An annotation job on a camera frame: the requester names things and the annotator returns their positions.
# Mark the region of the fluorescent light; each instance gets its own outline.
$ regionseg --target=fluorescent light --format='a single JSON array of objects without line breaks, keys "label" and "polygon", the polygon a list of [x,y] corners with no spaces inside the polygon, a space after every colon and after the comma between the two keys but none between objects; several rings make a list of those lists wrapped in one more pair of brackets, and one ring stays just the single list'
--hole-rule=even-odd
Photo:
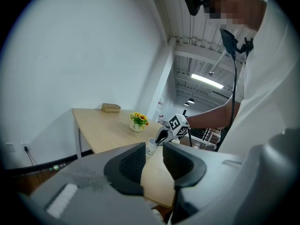
[{"label": "fluorescent light", "polygon": [[217,88],[220,88],[220,89],[223,88],[223,85],[221,85],[219,83],[216,83],[216,82],[214,82],[212,80],[209,80],[209,79],[207,79],[205,77],[198,76],[196,74],[192,74],[192,78],[197,79],[197,80],[199,80],[201,82],[204,82],[204,83],[208,83],[208,84],[210,84],[212,86],[215,86]]},{"label": "fluorescent light", "polygon": [[195,103],[195,101],[194,101],[192,98],[190,98],[190,99],[188,100],[188,102],[189,102],[189,103],[193,103],[193,104]]}]

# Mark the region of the paper cup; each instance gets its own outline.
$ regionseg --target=paper cup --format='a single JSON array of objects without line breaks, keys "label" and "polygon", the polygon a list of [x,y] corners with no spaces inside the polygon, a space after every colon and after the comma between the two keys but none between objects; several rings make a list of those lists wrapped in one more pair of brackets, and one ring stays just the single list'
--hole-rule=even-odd
[{"label": "paper cup", "polygon": [[146,146],[146,155],[152,156],[157,148],[158,146],[155,144],[155,138],[149,138],[149,141]]}]

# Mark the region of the power outlet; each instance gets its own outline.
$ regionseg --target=power outlet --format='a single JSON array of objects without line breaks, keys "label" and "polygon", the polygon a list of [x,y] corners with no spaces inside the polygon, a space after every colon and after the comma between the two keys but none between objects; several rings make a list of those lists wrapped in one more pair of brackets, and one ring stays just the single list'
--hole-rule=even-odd
[{"label": "power outlet", "polygon": [[12,142],[7,142],[5,145],[9,152],[15,152],[15,148]]},{"label": "power outlet", "polygon": [[28,142],[21,142],[21,146],[22,146],[22,149],[24,150],[25,147],[28,148],[28,150],[30,150],[30,146],[29,146],[29,143]]}]

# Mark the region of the wooden table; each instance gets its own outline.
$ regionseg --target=wooden table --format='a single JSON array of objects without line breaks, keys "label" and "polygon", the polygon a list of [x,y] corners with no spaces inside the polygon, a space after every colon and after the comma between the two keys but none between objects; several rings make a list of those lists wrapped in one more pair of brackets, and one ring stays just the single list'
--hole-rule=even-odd
[{"label": "wooden table", "polygon": [[[72,109],[75,118],[77,155],[81,157],[79,130],[94,153],[105,152],[134,143],[145,142],[156,137],[160,124],[149,120],[142,132],[129,128],[129,115],[133,111],[104,112],[98,109]],[[171,207],[174,197],[174,180],[163,163],[162,147],[152,157],[146,156],[142,171],[141,186],[144,197],[165,207]]]}]

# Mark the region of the brown box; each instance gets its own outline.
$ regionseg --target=brown box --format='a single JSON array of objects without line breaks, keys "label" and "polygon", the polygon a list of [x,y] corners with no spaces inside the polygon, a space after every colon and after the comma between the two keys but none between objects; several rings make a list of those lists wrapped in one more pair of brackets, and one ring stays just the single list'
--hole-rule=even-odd
[{"label": "brown box", "polygon": [[121,107],[116,104],[103,103],[101,109],[107,113],[118,113]]}]

